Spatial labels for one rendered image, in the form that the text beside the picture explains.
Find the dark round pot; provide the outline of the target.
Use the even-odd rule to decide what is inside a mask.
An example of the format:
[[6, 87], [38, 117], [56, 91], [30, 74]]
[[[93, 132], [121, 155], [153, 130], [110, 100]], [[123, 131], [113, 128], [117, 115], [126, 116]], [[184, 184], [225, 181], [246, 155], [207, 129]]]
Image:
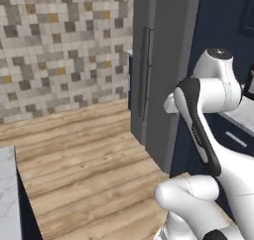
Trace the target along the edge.
[[244, 86], [244, 95], [254, 100], [254, 69], [251, 69], [249, 71], [249, 74]]

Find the navy wall cupboard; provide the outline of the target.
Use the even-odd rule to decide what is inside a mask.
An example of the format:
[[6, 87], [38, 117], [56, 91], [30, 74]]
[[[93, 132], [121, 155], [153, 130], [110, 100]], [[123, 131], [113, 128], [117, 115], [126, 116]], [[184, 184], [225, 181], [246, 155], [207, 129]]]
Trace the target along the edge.
[[254, 0], [243, 0], [237, 33], [242, 37], [254, 39]]

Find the navy island cupboard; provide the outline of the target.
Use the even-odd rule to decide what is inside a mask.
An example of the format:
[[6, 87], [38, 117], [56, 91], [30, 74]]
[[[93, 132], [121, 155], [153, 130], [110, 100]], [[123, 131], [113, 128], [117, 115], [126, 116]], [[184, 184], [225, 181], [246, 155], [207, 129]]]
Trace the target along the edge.
[[23, 240], [44, 240], [19, 171], [17, 181]]

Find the navy base cupboard run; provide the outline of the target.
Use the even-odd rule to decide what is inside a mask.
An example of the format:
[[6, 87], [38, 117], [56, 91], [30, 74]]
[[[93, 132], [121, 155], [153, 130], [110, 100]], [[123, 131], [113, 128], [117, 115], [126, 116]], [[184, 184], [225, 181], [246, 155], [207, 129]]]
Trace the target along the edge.
[[191, 134], [183, 118], [180, 118], [170, 176], [176, 177], [183, 173], [207, 175], [199, 153], [193, 143]]

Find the navy drawer front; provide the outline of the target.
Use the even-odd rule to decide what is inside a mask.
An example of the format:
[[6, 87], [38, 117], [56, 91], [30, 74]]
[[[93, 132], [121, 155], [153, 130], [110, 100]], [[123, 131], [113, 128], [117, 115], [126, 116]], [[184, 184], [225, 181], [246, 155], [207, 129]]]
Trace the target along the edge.
[[[254, 158], [254, 137], [249, 135], [247, 132], [243, 131], [235, 124], [229, 122], [222, 116], [218, 114], [206, 114], [205, 118], [207, 123], [212, 131], [213, 136], [217, 140], [217, 142], [230, 149], [232, 151], [242, 153], [245, 155], [249, 155]], [[225, 132], [231, 132], [237, 138], [244, 141], [248, 146], [247, 148], [242, 147], [230, 137], [225, 135]]]

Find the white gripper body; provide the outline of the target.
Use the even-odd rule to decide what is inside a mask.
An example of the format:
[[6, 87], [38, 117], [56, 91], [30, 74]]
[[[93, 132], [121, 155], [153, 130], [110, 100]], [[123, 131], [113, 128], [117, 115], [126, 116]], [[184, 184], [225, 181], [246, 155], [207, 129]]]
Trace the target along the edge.
[[164, 102], [164, 109], [168, 114], [179, 114], [179, 110], [175, 104], [174, 95], [171, 93], [168, 95]]

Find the grey fridge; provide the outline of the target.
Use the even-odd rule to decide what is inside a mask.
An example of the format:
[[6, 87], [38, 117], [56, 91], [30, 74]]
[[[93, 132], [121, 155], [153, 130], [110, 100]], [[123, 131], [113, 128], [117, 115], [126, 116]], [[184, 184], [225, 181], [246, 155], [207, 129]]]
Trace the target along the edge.
[[[129, 105], [131, 132], [157, 166], [167, 173], [172, 164], [179, 125], [164, 102], [185, 78], [199, 0], [134, 0], [132, 72]], [[153, 29], [145, 119], [138, 113], [140, 53], [143, 29]]]

